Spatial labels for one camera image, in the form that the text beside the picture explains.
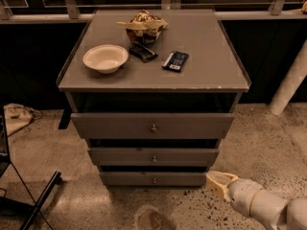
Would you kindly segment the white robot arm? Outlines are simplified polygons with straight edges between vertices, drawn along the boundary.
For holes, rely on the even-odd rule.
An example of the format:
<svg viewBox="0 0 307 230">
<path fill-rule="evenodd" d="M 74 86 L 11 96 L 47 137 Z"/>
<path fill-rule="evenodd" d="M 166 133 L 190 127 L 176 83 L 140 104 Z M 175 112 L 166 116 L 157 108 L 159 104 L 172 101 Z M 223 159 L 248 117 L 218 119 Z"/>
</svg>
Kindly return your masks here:
<svg viewBox="0 0 307 230">
<path fill-rule="evenodd" d="M 307 230 L 306 198 L 288 200 L 253 180 L 227 172 L 209 171 L 206 183 L 237 213 L 258 221 L 266 230 Z"/>
</svg>

